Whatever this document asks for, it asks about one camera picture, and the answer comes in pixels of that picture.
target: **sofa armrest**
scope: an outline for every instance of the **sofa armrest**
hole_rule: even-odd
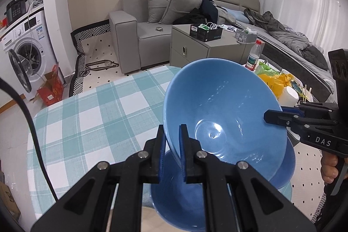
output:
[[[123,74],[140,69],[136,18],[124,11],[109,13],[112,45]]]

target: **bottle label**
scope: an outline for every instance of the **bottle label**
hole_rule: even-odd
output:
[[[254,71],[257,62],[258,62],[258,58],[255,58],[255,57],[252,57],[251,55],[249,55],[249,58],[248,58],[248,61],[245,65],[245,67],[251,71]]]

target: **pillow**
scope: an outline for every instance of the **pillow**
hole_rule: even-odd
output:
[[[169,0],[148,0],[149,2],[149,23],[157,23],[168,6]]]
[[[170,0],[160,24],[173,24],[176,19],[199,8],[201,4],[202,0]]]
[[[244,15],[243,11],[239,11],[239,10],[232,10],[232,9],[228,9],[223,7],[224,9],[226,9],[226,11],[230,14],[232,14],[236,20],[243,22],[243,23],[247,23],[250,24],[249,19]]]

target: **wooden threshold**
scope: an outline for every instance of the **wooden threshold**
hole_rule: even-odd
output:
[[[21,94],[20,98],[25,99],[25,95]],[[16,102],[14,100],[10,100],[7,104],[0,107],[0,113],[3,113],[5,110],[9,109],[11,106],[14,106],[15,104]]]

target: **yellow plastic bag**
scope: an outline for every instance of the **yellow plastic bag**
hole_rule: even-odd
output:
[[[280,74],[274,76],[260,74],[259,77],[267,84],[267,86],[269,86],[277,99],[281,96],[281,93],[286,86],[291,87],[291,80],[293,79],[293,75],[291,74]]]

